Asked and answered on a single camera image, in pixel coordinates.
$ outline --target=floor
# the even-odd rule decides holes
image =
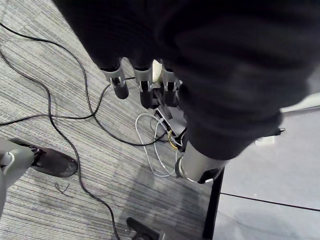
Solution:
[[[91,102],[94,106],[97,104],[107,84],[105,77],[51,1],[0,0],[0,21],[20,33],[55,40],[69,48],[83,63]],[[2,28],[0,47],[17,68],[49,87],[54,114],[89,114],[80,68],[65,51],[47,43],[22,39]],[[131,77],[133,71],[127,62],[124,68],[126,76]],[[131,80],[128,85],[130,96],[126,100],[117,99],[112,89],[107,91],[97,117],[115,135],[137,143],[134,122],[140,113],[147,111],[140,105],[135,81]],[[0,122],[47,112],[45,91],[15,73],[2,59],[0,88]],[[121,239],[133,236],[133,232],[126,231],[127,217],[134,217],[156,230],[161,223],[170,225],[191,239],[201,236],[210,185],[155,177],[143,148],[120,143],[92,119],[57,119],[55,122],[79,151],[86,187],[111,205]],[[149,122],[145,118],[139,124],[145,142],[153,135]],[[74,156],[72,148],[55,132],[46,117],[1,127],[0,137],[19,137]],[[172,166],[175,152],[169,144],[159,145],[160,155]],[[151,162],[158,168],[153,147],[147,149]],[[69,185],[66,195],[56,190],[55,183],[62,189]],[[108,210],[82,191],[78,176],[60,179],[30,169],[8,191],[0,239],[115,238]]]
[[[273,144],[252,144],[226,167],[221,191],[320,209],[319,119],[319,109],[287,113]],[[213,240],[320,240],[319,223],[319,211],[222,195]]]

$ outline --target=black table leg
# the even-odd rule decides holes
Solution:
[[[205,223],[204,223],[204,228],[202,233],[202,237],[204,239],[212,240],[214,237],[220,192],[221,192],[222,182],[224,178],[224,171],[225,170],[223,169],[220,175],[214,180],[212,184],[210,202],[209,202],[208,210],[206,213],[206,218],[205,218]]]

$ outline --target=black cable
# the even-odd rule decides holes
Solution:
[[[2,22],[0,22],[0,26],[3,27],[4,29],[8,30],[9,32],[15,34],[15,35],[18,35],[20,37],[23,37],[23,38],[26,38],[26,39],[31,39],[31,40],[34,40],[34,41],[38,41],[38,42],[45,42],[45,43],[50,43],[50,44],[53,44],[53,45],[56,45],[58,46],[59,48],[62,48],[63,50],[65,50],[67,53],[69,53],[78,63],[78,65],[80,66],[81,68],[81,71],[82,71],[82,74],[83,74],[83,78],[84,78],[84,87],[85,87],[85,96],[86,96],[86,100],[87,100],[87,103],[88,103],[88,107],[89,107],[89,110],[90,110],[90,113],[92,115],[92,117],[94,118],[94,120],[96,121],[96,123],[101,127],[102,130],[104,130],[108,135],[110,135],[112,138],[118,140],[119,142],[122,142],[124,144],[128,144],[128,145],[131,145],[131,146],[138,146],[138,147],[143,147],[143,146],[148,146],[148,145],[152,145],[156,142],[158,142],[165,134],[163,134],[162,136],[158,137],[157,139],[155,139],[154,141],[152,142],[149,142],[149,143],[145,143],[145,144],[141,144],[141,143],[133,143],[133,142],[129,142],[129,141],[126,141],[126,140],[123,140],[119,137],[117,137],[116,135],[114,135],[113,133],[111,133],[110,131],[108,131],[104,126],[102,126],[102,124],[99,122],[99,120],[97,119],[97,117],[94,115],[94,111],[91,107],[91,103],[90,103],[90,99],[89,99],[89,93],[88,93],[88,81],[87,81],[87,74],[86,74],[86,70],[84,68],[84,66],[82,65],[82,63],[80,62],[80,60],[70,51],[68,50],[66,47],[60,45],[59,43],[57,42],[54,42],[54,41],[51,41],[51,40],[47,40],[47,39],[43,39],[43,38],[38,38],[38,37],[33,37],[33,36],[28,36],[28,35],[24,35],[24,34],[21,34],[19,32],[16,32],[10,28],[8,28],[7,26],[5,26]]]
[[[103,201],[102,199],[100,199],[99,197],[93,195],[91,192],[89,192],[83,182],[82,182],[82,177],[81,177],[81,162],[80,162],[80,158],[79,158],[79,154],[78,154],[78,151],[75,147],[75,145],[57,128],[54,120],[53,120],[53,117],[52,117],[52,114],[51,114],[51,94],[50,94],[50,91],[49,89],[47,88],[47,86],[45,84],[43,84],[41,81],[37,80],[37,79],[34,79],[28,75],[26,75],[25,73],[21,72],[20,70],[18,70],[16,67],[14,67],[7,59],[6,57],[3,55],[2,51],[0,50],[0,55],[2,57],[2,59],[5,61],[5,63],[11,68],[13,69],[14,71],[16,71],[18,74],[20,74],[21,76],[25,77],[26,79],[29,79],[30,81],[40,85],[41,87],[44,88],[44,90],[46,91],[46,94],[47,94],[47,99],[48,99],[48,117],[49,117],[49,120],[50,120],[50,123],[51,125],[54,127],[54,129],[60,134],[60,136],[68,142],[68,144],[72,147],[74,153],[75,153],[75,157],[76,157],[76,161],[78,163],[78,180],[79,180],[79,184],[82,188],[83,191],[85,191],[90,197],[92,197],[93,199],[97,200],[98,202],[102,203],[103,205],[105,205],[109,211],[110,211],[110,215],[111,215],[111,220],[112,220],[112,226],[113,226],[113,232],[116,236],[116,238],[118,240],[120,240],[120,237],[118,235],[118,232],[117,232],[117,228],[116,228],[116,223],[115,223],[115,217],[114,217],[114,213],[111,209],[111,207],[105,202]]]
[[[266,201],[266,200],[261,200],[261,199],[257,199],[257,198],[240,196],[240,195],[224,193],[224,192],[220,192],[220,194],[235,197],[235,198],[240,198],[240,199],[247,199],[247,200],[252,200],[252,201],[256,201],[256,202],[267,203],[267,204],[274,204],[274,205],[280,205],[280,206],[285,206],[285,207],[290,207],[290,208],[295,208],[295,209],[304,209],[304,210],[309,210],[309,211],[314,211],[314,212],[320,212],[320,209],[317,209],[317,208],[296,206],[296,205],[290,205],[290,204],[285,204],[285,203],[280,203],[280,202],[275,202],[275,201]]]
[[[108,86],[106,86],[104,88],[104,90],[102,91],[101,95],[100,95],[100,98],[99,98],[99,101],[98,101],[98,104],[93,112],[93,114],[90,114],[88,116],[60,116],[60,115],[51,115],[53,118],[60,118],[60,119],[73,119],[73,120],[82,120],[82,119],[88,119],[88,118],[91,118],[93,115],[95,115],[98,110],[99,110],[99,107],[101,105],[101,101],[102,101],[102,98],[106,92],[106,90],[110,87],[110,84]],[[15,124],[15,123],[18,123],[18,122],[22,122],[22,121],[25,121],[25,120],[28,120],[28,119],[33,119],[33,118],[38,118],[38,117],[49,117],[48,114],[36,114],[36,115],[31,115],[31,116],[25,116],[25,117],[22,117],[22,118],[18,118],[16,120],[12,120],[12,121],[6,121],[6,122],[0,122],[0,127],[1,126],[7,126],[7,125],[10,125],[10,124]]]

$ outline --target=silver metal part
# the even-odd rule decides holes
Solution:
[[[6,202],[7,189],[32,165],[35,155],[31,148],[0,138],[0,217]]]
[[[187,143],[184,155],[178,162],[180,175],[192,182],[199,182],[206,171],[220,170],[230,160],[216,160],[197,151],[190,142]]]
[[[133,72],[140,92],[144,91],[142,86],[143,82],[147,84],[147,91],[150,92],[152,90],[152,65],[148,70],[140,71],[133,69]]]
[[[162,78],[162,82],[163,82],[163,86],[164,86],[164,90],[168,91],[168,85],[169,83],[173,83],[173,92],[177,90],[177,82],[179,81],[174,72],[173,71],[167,71],[165,68],[163,68],[162,71],[163,74],[163,78]]]
[[[124,87],[126,84],[126,77],[124,70],[122,69],[122,65],[116,71],[105,71],[102,70],[103,74],[105,75],[106,79],[113,85],[115,88],[116,85],[120,87]]]

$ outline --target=black fabric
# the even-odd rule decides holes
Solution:
[[[320,6],[307,1],[54,2],[99,68],[168,61],[183,81],[190,142],[218,160],[277,129],[320,57]]]

